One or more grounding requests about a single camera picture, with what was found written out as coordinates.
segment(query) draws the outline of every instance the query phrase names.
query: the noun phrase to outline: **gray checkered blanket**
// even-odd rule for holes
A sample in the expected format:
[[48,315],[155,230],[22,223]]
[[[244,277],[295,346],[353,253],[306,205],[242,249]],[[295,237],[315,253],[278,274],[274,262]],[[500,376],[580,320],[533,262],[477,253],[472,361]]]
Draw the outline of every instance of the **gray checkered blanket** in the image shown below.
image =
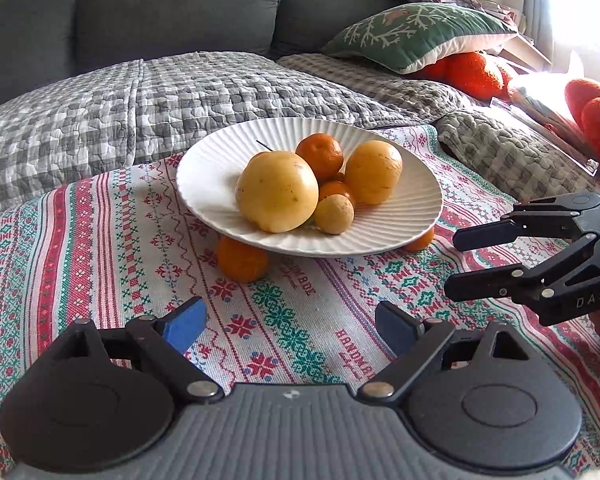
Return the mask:
[[579,189],[600,190],[600,180],[519,124],[505,124],[490,108],[474,108],[447,115],[436,128],[438,140],[460,162],[521,202]]
[[0,105],[0,210],[134,161],[131,61],[53,83]]
[[309,117],[408,126],[393,105],[255,54],[115,65],[0,106],[0,211],[64,184],[182,152],[230,124]]
[[255,54],[197,52],[146,61],[138,89],[136,164],[260,118],[307,117],[360,128],[408,126],[401,110]]
[[282,66],[318,76],[399,108],[409,126],[433,124],[477,101],[451,86],[408,79],[365,59],[342,60],[323,54],[296,54],[278,60]]
[[434,124],[440,142],[460,162],[518,200],[600,189],[600,181],[527,126],[505,124],[490,108],[445,84],[410,80],[361,59],[297,54],[278,62],[398,107],[412,125]]

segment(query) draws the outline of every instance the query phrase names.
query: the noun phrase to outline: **sofa backrest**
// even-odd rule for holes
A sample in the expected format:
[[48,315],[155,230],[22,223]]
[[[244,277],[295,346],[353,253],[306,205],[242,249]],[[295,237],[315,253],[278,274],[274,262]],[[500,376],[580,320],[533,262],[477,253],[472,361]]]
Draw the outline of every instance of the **sofa backrest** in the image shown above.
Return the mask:
[[78,0],[80,72],[195,50],[266,55],[280,0]]
[[118,62],[197,50],[277,59],[406,0],[0,0],[0,104]]
[[273,57],[318,52],[343,28],[406,0],[282,0],[271,45]]
[[0,104],[75,75],[75,0],[0,0]]

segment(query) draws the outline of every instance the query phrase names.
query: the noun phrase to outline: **fruit bowl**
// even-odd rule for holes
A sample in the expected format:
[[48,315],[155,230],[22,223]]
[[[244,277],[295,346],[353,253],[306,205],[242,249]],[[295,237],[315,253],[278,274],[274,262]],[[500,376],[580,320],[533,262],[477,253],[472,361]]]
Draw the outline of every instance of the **fruit bowl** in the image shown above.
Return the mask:
[[[348,156],[363,142],[384,140],[402,156],[402,174],[394,192],[380,205],[358,205],[353,225],[343,234],[327,235],[315,227],[271,234],[243,218],[235,203],[235,185],[250,158],[265,150],[293,152],[316,132],[334,137]],[[189,210],[209,227],[268,251],[332,258],[381,253],[420,238],[442,212],[440,184],[415,155],[370,131],[318,119],[274,118],[234,124],[206,136],[182,157],[176,186]]]

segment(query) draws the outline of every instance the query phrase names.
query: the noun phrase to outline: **gray pad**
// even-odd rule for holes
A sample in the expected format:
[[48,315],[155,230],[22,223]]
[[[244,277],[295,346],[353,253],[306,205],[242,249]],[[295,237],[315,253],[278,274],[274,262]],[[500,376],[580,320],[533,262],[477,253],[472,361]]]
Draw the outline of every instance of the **gray pad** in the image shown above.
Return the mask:
[[[394,410],[356,401],[343,384],[236,384],[232,393],[217,404],[188,406],[157,445],[123,465],[101,473],[67,475],[19,465],[7,478],[477,480],[488,477],[466,472],[430,454],[409,434]],[[554,466],[518,478],[571,477]]]

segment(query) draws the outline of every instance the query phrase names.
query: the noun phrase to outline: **fruit stem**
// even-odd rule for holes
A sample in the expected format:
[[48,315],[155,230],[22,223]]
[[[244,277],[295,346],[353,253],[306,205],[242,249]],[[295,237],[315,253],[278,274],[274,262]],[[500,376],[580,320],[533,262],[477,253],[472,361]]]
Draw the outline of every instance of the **fruit stem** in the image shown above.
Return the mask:
[[259,145],[261,145],[261,146],[264,146],[265,148],[267,148],[267,149],[268,149],[270,152],[272,152],[272,151],[273,151],[273,150],[272,150],[272,149],[271,149],[269,146],[267,146],[267,145],[266,145],[264,142],[260,142],[259,140],[256,140],[256,142],[257,142]]

